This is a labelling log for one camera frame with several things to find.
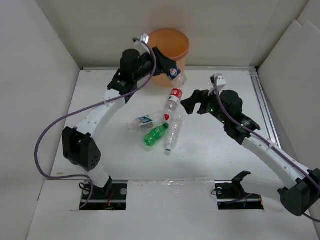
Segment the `pepsi label clear bottle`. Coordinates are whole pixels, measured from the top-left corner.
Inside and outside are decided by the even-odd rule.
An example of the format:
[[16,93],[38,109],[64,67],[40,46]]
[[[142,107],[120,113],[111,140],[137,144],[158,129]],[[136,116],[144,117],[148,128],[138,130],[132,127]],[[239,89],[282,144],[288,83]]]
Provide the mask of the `pepsi label clear bottle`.
[[171,68],[167,73],[166,76],[170,79],[171,84],[175,88],[180,88],[185,85],[187,82],[187,76],[180,68],[176,65]]

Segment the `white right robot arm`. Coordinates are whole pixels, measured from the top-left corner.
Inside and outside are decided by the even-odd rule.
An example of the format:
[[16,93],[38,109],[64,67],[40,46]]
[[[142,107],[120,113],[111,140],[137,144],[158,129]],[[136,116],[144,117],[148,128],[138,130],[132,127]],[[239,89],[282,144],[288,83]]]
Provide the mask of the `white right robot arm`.
[[274,199],[295,216],[302,216],[320,199],[320,170],[300,164],[275,143],[258,134],[260,126],[243,114],[243,100],[233,90],[221,93],[195,90],[181,101],[187,114],[199,104],[199,115],[210,114],[223,124],[226,134],[252,152],[281,180]]

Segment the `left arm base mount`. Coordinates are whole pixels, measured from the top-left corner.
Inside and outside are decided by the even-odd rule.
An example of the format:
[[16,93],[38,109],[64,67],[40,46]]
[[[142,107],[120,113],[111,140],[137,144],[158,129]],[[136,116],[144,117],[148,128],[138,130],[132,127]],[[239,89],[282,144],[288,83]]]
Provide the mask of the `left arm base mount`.
[[109,180],[107,186],[98,188],[88,181],[81,182],[79,188],[82,190],[79,209],[81,211],[124,211],[127,205],[128,181]]

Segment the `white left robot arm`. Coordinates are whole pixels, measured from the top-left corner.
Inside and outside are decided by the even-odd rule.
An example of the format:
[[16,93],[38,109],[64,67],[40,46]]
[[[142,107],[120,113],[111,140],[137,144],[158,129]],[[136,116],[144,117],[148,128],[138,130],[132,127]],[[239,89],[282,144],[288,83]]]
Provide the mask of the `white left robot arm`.
[[62,131],[63,156],[72,164],[82,167],[92,180],[94,192],[100,198],[111,194],[112,178],[100,163],[101,151],[96,140],[114,116],[132,97],[138,88],[138,81],[144,77],[171,75],[177,63],[163,55],[157,47],[152,52],[140,54],[135,49],[125,50],[120,59],[120,68],[102,99],[102,105],[93,110],[75,127]]

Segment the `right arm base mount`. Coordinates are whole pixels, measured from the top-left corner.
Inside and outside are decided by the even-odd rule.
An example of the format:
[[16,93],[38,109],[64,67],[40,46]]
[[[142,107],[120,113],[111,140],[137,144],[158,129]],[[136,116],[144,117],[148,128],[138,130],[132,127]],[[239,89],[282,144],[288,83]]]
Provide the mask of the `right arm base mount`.
[[217,180],[211,195],[216,197],[218,210],[264,210],[262,197],[247,193],[241,186],[243,179],[250,175],[242,171],[231,180]]

